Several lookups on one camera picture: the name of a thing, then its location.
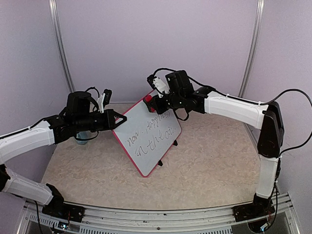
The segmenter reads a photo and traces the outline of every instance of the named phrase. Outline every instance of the red eraser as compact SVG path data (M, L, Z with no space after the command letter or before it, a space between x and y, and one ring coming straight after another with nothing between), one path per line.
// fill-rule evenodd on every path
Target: red eraser
M145 97L145 100L146 100L147 102L151 101L151 100L152 100L152 96L151 96L151 95L147 95L147 96Z

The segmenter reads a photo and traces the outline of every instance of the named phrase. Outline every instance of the table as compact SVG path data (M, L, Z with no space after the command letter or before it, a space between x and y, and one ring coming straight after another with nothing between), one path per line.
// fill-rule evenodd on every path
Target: table
M132 104L108 108L123 113ZM140 210L208 208L251 201L260 162L243 123L190 113L172 147L148 178L140 176L111 131L86 145L60 143L42 179L66 201Z

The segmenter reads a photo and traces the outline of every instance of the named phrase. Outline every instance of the red border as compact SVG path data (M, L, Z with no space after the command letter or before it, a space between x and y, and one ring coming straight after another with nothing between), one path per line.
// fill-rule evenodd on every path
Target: red border
M125 113L123 113L123 115L125 115L128 111L130 111L132 108L134 108L134 107L135 107L139 102L141 102L147 95L145 95L144 97L142 97L142 98L141 98L136 104L134 104L129 110L127 110ZM178 122L179 125L180 125L181 132L180 132L180 134L177 136L176 139L178 139L179 136L180 136L181 133L182 133L181 124L180 124L180 122L179 122L178 120L177 120L177 122ZM147 177L153 172L153 170L155 170L157 164L156 164L155 167L151 170L151 172L149 172L148 175L143 175L142 172L141 172L141 171L139 170L139 168L137 167L137 165L135 164L135 162L132 160L132 158L131 158L130 155L128 154L126 148L123 146L123 144L121 143L121 141L120 141L119 138L117 137L115 131L112 130L112 132L113 132L114 136L116 137L117 141L119 142L119 144L121 145L121 147L123 148L123 150L125 151L125 153L127 154L128 158L132 161L133 165L136 167L137 171L140 173L140 175L141 175L142 177L144 177L144 178L147 178ZM164 153L163 157L161 157L160 160L162 160L162 159L165 157L166 153L171 149L172 146L173 146L173 145L171 145L171 146L169 147L169 149Z

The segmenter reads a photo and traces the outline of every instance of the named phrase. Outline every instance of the purple-tinted wall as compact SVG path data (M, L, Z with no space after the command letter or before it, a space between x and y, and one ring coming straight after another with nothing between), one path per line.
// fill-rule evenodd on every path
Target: purple-tinted wall
M256 7L257 0L66 0L58 15L75 87L109 88L112 102L133 102L150 91L146 78L159 67L237 95Z
M46 0L0 2L0 135L59 113L68 94ZM40 181L54 151L42 147L7 162ZM24 200L0 193L0 233L12 234Z
M268 101L288 88L312 97L312 1L266 1L247 99ZM312 109L299 93L278 100L285 124L284 149L301 144L312 129ZM278 185L289 192L303 233L312 233L312 142L285 153Z

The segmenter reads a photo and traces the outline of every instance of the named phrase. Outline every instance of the white board with red border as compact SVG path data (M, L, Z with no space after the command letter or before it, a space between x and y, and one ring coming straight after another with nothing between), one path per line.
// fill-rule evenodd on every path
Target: white board with red border
M147 177L179 137L181 126L173 110L161 115L150 113L143 99L123 115L127 121L114 129L113 134L139 173Z

